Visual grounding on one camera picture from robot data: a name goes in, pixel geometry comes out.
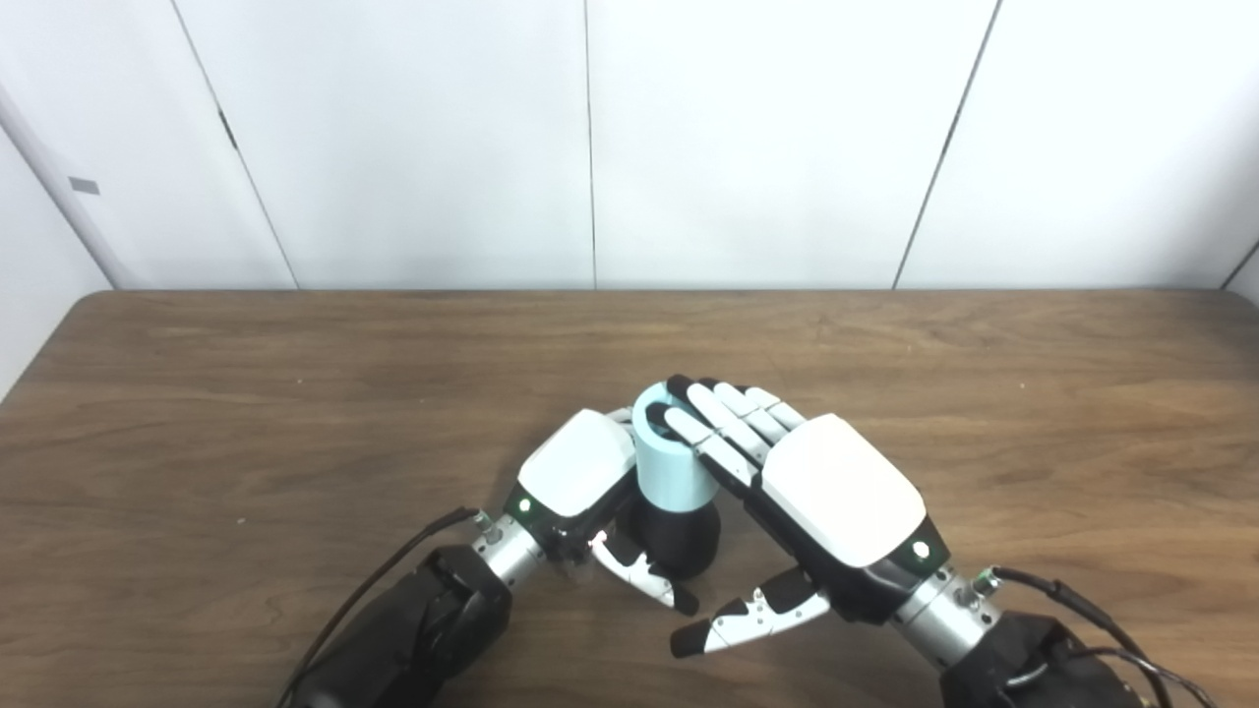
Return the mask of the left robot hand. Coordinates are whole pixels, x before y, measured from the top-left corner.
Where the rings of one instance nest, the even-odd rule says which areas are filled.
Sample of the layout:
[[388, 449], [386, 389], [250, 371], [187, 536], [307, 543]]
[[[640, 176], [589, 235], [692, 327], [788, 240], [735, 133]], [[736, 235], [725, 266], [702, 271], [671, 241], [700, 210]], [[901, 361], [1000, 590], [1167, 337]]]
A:
[[580, 409], [522, 461], [504, 515], [485, 532], [478, 556], [507, 587], [546, 561], [598, 561], [624, 585], [676, 614], [697, 598], [626, 532], [617, 515], [638, 498], [630, 408]]

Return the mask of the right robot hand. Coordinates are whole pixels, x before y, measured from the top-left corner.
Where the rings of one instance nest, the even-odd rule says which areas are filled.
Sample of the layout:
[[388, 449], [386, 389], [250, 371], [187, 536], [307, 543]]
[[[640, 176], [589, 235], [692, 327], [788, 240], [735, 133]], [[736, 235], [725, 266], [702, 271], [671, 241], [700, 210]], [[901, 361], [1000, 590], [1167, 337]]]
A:
[[718, 653], [823, 614], [888, 624], [949, 552], [910, 480], [846, 420], [807, 418], [760, 385], [666, 380], [645, 416], [687, 446], [794, 561], [713, 619], [679, 627], [676, 658]]

